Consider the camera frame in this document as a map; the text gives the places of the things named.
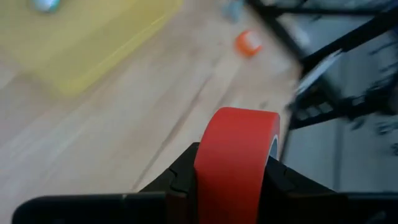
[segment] metal bar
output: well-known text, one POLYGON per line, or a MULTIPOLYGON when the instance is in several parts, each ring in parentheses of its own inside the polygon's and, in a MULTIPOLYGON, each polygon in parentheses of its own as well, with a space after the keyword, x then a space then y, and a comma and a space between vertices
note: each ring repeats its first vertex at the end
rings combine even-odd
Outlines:
POLYGON ((296 98, 304 94, 313 84, 322 77, 323 74, 342 56, 341 51, 333 52, 325 57, 313 70, 302 77, 296 88, 296 98))
POLYGON ((296 7, 302 7, 305 3, 307 3, 308 0, 301 0, 296 7))
POLYGON ((339 49, 344 52, 348 52, 360 46, 361 44, 387 32, 397 24, 398 7, 395 7, 303 59, 303 73, 309 72, 327 55, 330 55, 339 49))
POLYGON ((290 128, 290 130, 295 130, 295 129, 303 128, 303 127, 306 127, 309 125, 314 125, 314 124, 322 123, 322 122, 329 121, 332 119, 336 119, 336 118, 339 118, 340 116, 341 116, 341 114, 337 113, 337 111, 335 111, 335 110, 333 110, 330 113, 321 114, 319 116, 316 116, 313 118, 307 118, 305 120, 299 120, 293 115, 292 123, 289 128, 290 128))
POLYGON ((382 13, 381 9, 342 9, 342 8, 328 8, 328 9, 314 9, 314 8, 297 8, 297 7, 279 7, 279 6, 264 6, 269 14, 281 15, 283 13, 292 14, 313 14, 313 15, 329 15, 329 16, 376 16, 382 13))

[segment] small blue object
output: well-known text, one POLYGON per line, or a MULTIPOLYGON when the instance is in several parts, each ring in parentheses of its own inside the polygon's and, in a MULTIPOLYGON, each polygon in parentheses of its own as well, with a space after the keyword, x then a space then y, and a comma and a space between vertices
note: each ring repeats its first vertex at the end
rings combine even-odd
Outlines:
POLYGON ((238 22, 243 10, 243 4, 244 0, 229 0, 229 2, 223 6, 224 15, 231 18, 233 22, 238 22))
POLYGON ((58 8, 60 0, 33 0, 33 3, 39 11, 53 12, 58 8))

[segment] black metal frame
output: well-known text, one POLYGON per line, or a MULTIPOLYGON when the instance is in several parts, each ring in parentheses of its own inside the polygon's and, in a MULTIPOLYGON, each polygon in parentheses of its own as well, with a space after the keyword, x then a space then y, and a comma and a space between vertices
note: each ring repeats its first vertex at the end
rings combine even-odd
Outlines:
MULTIPOLYGON (((305 1, 296 7, 286 8, 266 6, 261 0, 246 0, 258 14, 264 24, 270 28, 292 55, 301 63, 303 70, 300 79, 305 77, 325 57, 337 50, 349 52, 361 44, 391 30, 398 24, 398 7, 383 12, 382 9, 302 9, 299 8, 305 1), (307 55, 291 38, 285 28, 279 24, 277 17, 283 13, 294 14, 321 14, 336 16, 376 16, 359 28, 326 45, 319 51, 307 55)), ((342 98, 340 90, 331 85, 322 76, 304 94, 297 97, 291 107, 292 116, 289 128, 285 134, 284 147, 289 141, 290 131, 313 124, 322 123, 331 119, 345 117, 354 120, 360 116, 380 112, 394 115, 397 111, 391 106, 391 100, 397 99, 398 73, 387 80, 381 80, 371 86, 363 95, 342 98)))

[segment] red tape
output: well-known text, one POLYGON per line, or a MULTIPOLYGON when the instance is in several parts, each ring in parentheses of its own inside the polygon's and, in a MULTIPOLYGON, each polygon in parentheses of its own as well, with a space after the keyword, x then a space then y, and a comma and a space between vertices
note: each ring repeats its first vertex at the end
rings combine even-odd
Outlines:
POLYGON ((255 224, 279 115, 222 108, 209 122, 195 159, 199 224, 255 224))

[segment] blurry object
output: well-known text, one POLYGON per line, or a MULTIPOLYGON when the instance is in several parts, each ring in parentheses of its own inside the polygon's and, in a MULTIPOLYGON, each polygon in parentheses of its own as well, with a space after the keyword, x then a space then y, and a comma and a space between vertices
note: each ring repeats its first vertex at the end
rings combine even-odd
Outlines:
POLYGON ((383 8, 392 0, 274 0, 274 4, 285 7, 306 7, 306 8, 383 8))
POLYGON ((352 131, 358 130, 363 126, 363 124, 366 122, 366 118, 364 116, 360 116, 358 118, 355 118, 353 120, 353 125, 351 127, 352 131))
POLYGON ((378 136, 389 134, 396 129, 396 126, 395 123, 379 122, 376 124, 376 134, 378 136))
POLYGON ((53 12, 58 8, 60 0, 33 0, 35 8, 42 12, 53 12))
POLYGON ((67 1, 51 18, 25 1, 0 2, 0 48, 23 73, 76 95, 151 37, 181 0, 67 1))
POLYGON ((261 49, 259 36, 251 30, 245 30, 235 40, 236 48, 245 56, 252 57, 261 49))
POLYGON ((244 0, 228 0, 223 6, 223 13, 232 22, 238 22, 243 9, 244 0))
POLYGON ((292 39, 302 49, 306 49, 310 46, 311 40, 308 34, 294 22, 294 18, 290 15, 281 15, 278 21, 285 27, 286 31, 292 37, 292 39))
POLYGON ((18 66, 13 63, 6 55, 3 55, 0 50, 0 90, 5 88, 8 83, 18 75, 18 66))
POLYGON ((339 49, 322 59, 311 71, 302 78, 296 89, 296 98, 307 91, 325 72, 343 55, 343 50, 339 49))
POLYGON ((393 46, 397 46, 397 45, 398 45, 398 41, 393 41, 393 42, 386 43, 386 44, 378 47, 377 49, 372 50, 371 52, 369 52, 369 55, 376 55, 379 52, 381 52, 382 50, 387 49, 388 47, 393 47, 393 46))
POLYGON ((395 113, 398 114, 398 85, 394 87, 392 90, 391 97, 388 101, 389 108, 395 113))
POLYGON ((398 143, 392 144, 391 149, 393 150, 394 155, 398 156, 398 143))

